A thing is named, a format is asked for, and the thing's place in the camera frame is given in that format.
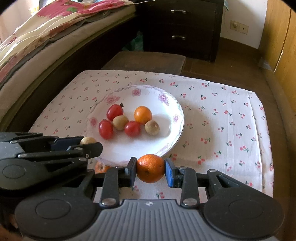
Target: tablecloth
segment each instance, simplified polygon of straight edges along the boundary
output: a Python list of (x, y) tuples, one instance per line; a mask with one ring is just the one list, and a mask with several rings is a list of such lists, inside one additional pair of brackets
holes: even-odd
[[(264, 107), (254, 92), (177, 75), (91, 70), (80, 73), (44, 109), (32, 132), (59, 137), (83, 135), (86, 117), (96, 101), (114, 90), (146, 84), (170, 92), (180, 102), (185, 127), (177, 145), (166, 155), (175, 165), (206, 173), (217, 169), (269, 196), (273, 164)], [(120, 198), (180, 199), (163, 177), (154, 184), (136, 178), (121, 188)], [(98, 190), (95, 201), (100, 197)], [(206, 202), (204, 189), (200, 200)]]

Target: bed frame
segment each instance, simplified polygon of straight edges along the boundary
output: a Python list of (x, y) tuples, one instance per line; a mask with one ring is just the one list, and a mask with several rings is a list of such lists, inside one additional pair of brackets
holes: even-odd
[(29, 131), (44, 108), (70, 81), (84, 70), (101, 69), (136, 37), (138, 30), (139, 17), (135, 16), (77, 50), (43, 80), (11, 120), (6, 131)]

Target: wooden dresser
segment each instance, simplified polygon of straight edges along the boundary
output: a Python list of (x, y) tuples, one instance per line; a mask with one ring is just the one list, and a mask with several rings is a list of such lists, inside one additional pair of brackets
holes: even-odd
[(223, 0), (156, 0), (137, 5), (144, 50), (214, 62)]

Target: drawer handle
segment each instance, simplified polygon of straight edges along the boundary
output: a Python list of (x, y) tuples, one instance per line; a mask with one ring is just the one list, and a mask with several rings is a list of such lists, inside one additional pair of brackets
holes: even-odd
[(175, 13), (175, 12), (181, 12), (183, 14), (186, 14), (186, 10), (171, 10), (171, 13)]
[(186, 37), (184, 36), (172, 35), (172, 39), (176, 39), (176, 38), (182, 38), (182, 40), (186, 40)]

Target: floral blanket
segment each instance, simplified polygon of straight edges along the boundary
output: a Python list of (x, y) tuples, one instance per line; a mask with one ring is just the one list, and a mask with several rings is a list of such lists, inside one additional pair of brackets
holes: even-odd
[(128, 0), (105, 0), (93, 4), (56, 0), (43, 7), (0, 45), (0, 84), (23, 57), (47, 39), (94, 14), (133, 4)]

